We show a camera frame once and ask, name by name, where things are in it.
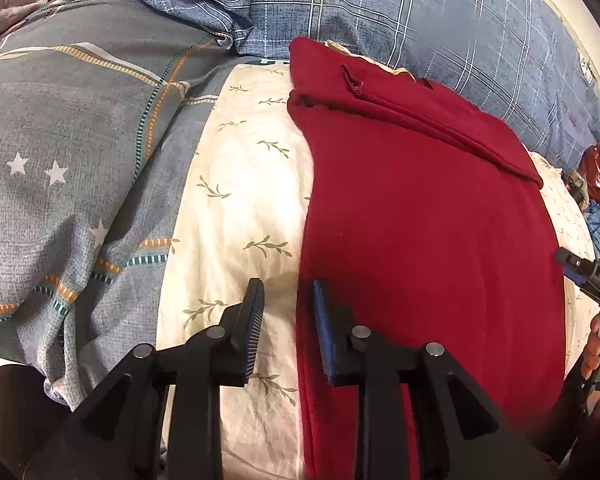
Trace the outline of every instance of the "bed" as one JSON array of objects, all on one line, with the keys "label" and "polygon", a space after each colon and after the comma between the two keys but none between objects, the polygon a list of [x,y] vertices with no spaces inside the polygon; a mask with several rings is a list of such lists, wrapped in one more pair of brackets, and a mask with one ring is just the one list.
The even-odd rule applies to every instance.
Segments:
[{"label": "bed", "polygon": [[[576,23],[561,0],[185,1],[56,0],[0,38],[0,357],[36,366],[52,398],[75,408],[137,343],[164,348],[213,323],[251,271],[284,272],[272,296],[294,305],[292,258],[289,268],[238,269],[221,261],[204,225],[197,245],[179,234],[205,221],[189,192],[222,204],[228,167],[247,164],[256,186],[273,173],[248,166],[246,154],[284,159],[289,144],[304,153],[280,179],[293,192],[282,204],[254,196],[271,224],[252,220],[262,240],[272,230],[288,242],[281,250],[299,251],[312,164],[285,115],[294,36],[405,67],[504,118],[535,152],[558,241],[593,258],[559,177],[600,140],[600,34],[589,34],[599,32],[590,15]],[[239,122],[222,114],[245,78],[270,101],[265,115],[240,120],[262,121],[284,141],[215,146]],[[206,218],[230,220],[221,209]],[[260,238],[249,241],[259,251]],[[192,263],[202,247],[213,265]],[[565,292],[568,371],[596,306],[571,282]],[[266,320],[276,361],[224,397],[236,421],[223,433],[228,478],[302,476],[294,307],[283,312]],[[252,408],[238,413],[244,402]],[[253,438],[240,436],[246,427]],[[275,453],[259,451],[276,442]]]}]

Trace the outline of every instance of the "metal screw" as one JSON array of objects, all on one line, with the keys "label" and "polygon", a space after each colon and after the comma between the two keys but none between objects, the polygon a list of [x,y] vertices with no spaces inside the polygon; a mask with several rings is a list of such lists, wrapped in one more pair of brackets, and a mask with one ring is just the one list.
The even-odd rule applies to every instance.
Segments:
[{"label": "metal screw", "polygon": [[143,343],[134,348],[134,357],[137,357],[138,359],[144,359],[145,357],[149,357],[153,351],[154,349],[151,345]]},{"label": "metal screw", "polygon": [[443,347],[440,343],[435,342],[427,343],[425,350],[427,351],[427,354],[433,355],[433,357],[439,357],[445,353],[445,347]]},{"label": "metal screw", "polygon": [[371,335],[371,329],[368,326],[356,325],[351,329],[351,334],[358,339],[366,339]]},{"label": "metal screw", "polygon": [[226,330],[220,325],[213,325],[206,329],[206,336],[211,339],[220,339],[225,333]]}]

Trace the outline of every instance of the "plaid pattern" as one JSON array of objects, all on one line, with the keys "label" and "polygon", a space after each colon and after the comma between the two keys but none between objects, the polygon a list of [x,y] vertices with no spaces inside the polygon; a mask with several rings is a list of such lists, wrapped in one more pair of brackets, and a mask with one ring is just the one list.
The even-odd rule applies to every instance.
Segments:
[{"label": "plaid pattern", "polygon": [[550,163],[600,140],[600,92],[542,0],[144,0],[240,54],[288,58],[299,36],[442,82]]}]

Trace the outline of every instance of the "blue plaid bed sheet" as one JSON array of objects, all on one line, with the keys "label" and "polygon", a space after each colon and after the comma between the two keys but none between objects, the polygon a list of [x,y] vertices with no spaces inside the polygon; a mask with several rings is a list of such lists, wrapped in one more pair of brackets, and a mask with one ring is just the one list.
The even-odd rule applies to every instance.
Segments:
[{"label": "blue plaid bed sheet", "polygon": [[239,54],[288,59],[299,36],[439,81],[575,169],[600,140],[600,90],[543,0],[143,0]]}]

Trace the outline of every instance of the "cream fabric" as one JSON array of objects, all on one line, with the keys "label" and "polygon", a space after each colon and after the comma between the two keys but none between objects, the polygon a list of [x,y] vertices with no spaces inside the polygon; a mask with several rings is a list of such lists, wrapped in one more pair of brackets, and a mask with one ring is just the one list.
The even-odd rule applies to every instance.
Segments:
[{"label": "cream fabric", "polygon": [[[537,153],[529,153],[529,155],[544,182],[540,193],[554,223],[558,244],[587,260],[595,259],[587,224],[575,200],[564,187],[560,170],[551,166]],[[564,303],[566,374],[580,356],[590,332],[589,324],[599,312],[599,308],[595,301],[582,293],[568,278],[564,279]]]},{"label": "cream fabric", "polygon": [[291,88],[288,66],[231,72],[189,168],[162,284],[159,349],[216,324],[249,278],[265,285],[257,375],[221,392],[227,480],[302,477],[294,326],[314,170],[286,113]]}]

